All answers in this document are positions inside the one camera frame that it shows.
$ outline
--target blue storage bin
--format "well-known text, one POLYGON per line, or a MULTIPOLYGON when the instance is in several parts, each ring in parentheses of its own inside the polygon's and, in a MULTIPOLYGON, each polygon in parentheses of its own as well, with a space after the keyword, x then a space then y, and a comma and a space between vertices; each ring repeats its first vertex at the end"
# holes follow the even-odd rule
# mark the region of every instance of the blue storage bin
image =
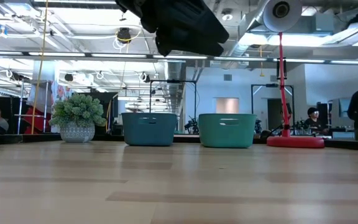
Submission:
POLYGON ((170 113, 122 113, 125 143, 130 146, 170 146, 177 116, 170 113))
POLYGON ((200 114, 199 121, 203 146, 248 148, 254 140, 254 114, 200 114))

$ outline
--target dark hair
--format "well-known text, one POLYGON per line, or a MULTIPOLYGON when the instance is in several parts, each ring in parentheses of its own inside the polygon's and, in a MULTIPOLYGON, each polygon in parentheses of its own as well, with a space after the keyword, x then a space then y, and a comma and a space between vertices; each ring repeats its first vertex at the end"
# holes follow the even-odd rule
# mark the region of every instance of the dark hair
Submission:
POLYGON ((312 113, 314 113, 316 111, 318 111, 317 108, 309 108, 308 109, 308 115, 310 115, 310 114, 312 114, 312 113))

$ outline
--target red stand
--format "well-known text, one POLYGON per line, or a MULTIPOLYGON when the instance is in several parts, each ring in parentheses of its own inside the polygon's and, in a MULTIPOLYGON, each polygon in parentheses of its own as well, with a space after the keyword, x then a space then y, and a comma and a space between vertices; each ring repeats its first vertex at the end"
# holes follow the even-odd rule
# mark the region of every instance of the red stand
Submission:
POLYGON ((285 100, 285 90, 284 90, 284 53, 283 53, 283 33, 280 35, 280 91, 281 91, 281 101, 283 103, 283 113, 284 113, 284 130, 282 131, 281 137, 270 137, 267 139, 268 146, 275 147, 305 147, 305 148, 323 148, 324 139, 322 138, 291 138, 290 137, 290 121, 288 119, 288 108, 287 102, 285 100))

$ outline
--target black metal frame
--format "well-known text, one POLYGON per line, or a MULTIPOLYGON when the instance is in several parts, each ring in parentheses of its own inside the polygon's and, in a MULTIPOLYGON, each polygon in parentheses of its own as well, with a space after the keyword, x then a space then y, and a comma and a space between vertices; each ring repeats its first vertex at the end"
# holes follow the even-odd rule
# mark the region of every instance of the black metal frame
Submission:
POLYGON ((149 113, 152 112, 152 84, 153 82, 166 82, 166 83, 192 83, 194 85, 194 119, 196 119, 197 112, 197 81, 191 80, 150 80, 150 100, 149 100, 149 113))
MULTIPOLYGON (((254 114, 254 87, 255 86, 264 86, 266 88, 277 88, 272 87, 272 84, 251 84, 251 113, 254 114)), ((295 133, 295 97, 294 97, 294 91, 292 85, 284 85, 284 87, 290 87, 291 88, 291 98, 292 98, 292 123, 293 123, 293 129, 295 133)))

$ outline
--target green storage bin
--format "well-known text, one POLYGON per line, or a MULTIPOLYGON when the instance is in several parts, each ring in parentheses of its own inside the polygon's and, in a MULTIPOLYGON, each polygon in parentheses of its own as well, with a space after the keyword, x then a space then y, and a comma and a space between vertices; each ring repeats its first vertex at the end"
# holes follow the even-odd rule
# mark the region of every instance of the green storage bin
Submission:
POLYGON ((254 114, 200 114, 199 121, 203 146, 248 148, 254 140, 254 114))

